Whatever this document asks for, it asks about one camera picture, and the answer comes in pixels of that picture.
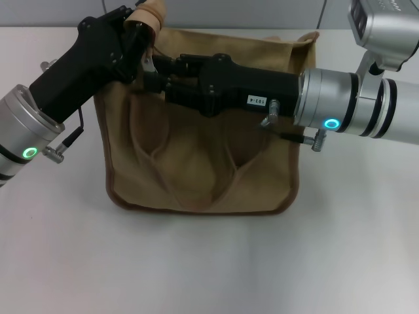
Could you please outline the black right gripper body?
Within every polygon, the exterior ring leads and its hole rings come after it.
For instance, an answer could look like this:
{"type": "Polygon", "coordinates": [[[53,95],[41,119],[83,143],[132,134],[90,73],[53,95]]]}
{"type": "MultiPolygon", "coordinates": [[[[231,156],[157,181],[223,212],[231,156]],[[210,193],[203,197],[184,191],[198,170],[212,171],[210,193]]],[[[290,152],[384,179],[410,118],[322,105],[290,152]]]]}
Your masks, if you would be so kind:
{"type": "Polygon", "coordinates": [[[227,109],[266,114],[272,100],[280,103],[280,116],[291,117],[299,98],[298,75],[244,67],[226,54],[216,54],[204,62],[198,86],[203,101],[199,111],[206,117],[227,109]]]}

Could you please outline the khaki fabric food bag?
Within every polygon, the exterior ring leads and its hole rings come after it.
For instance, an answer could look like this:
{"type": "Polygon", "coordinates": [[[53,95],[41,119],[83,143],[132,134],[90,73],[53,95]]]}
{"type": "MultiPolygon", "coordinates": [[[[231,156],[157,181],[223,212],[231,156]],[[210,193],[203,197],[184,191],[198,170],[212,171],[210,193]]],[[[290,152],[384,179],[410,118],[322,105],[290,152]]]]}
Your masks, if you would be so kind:
{"type": "MultiPolygon", "coordinates": [[[[164,0],[139,4],[161,18],[143,56],[229,55],[238,65],[299,75],[315,67],[318,32],[297,41],[247,39],[163,26],[164,0]]],[[[262,127],[264,115],[241,109],[206,117],[146,92],[143,68],[133,83],[113,82],[94,97],[109,197],[129,210],[197,215],[281,213],[299,190],[303,135],[289,117],[262,127]]]]}

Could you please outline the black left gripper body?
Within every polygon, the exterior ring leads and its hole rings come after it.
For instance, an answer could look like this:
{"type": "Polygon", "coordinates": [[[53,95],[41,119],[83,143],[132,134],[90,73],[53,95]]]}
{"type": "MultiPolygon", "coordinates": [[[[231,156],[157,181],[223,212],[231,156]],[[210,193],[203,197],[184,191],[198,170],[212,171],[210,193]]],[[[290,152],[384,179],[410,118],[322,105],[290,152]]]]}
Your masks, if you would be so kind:
{"type": "Polygon", "coordinates": [[[125,31],[119,10],[88,16],[77,26],[73,46],[29,87],[36,106],[62,123],[103,86],[115,81],[113,60],[125,31]]]}

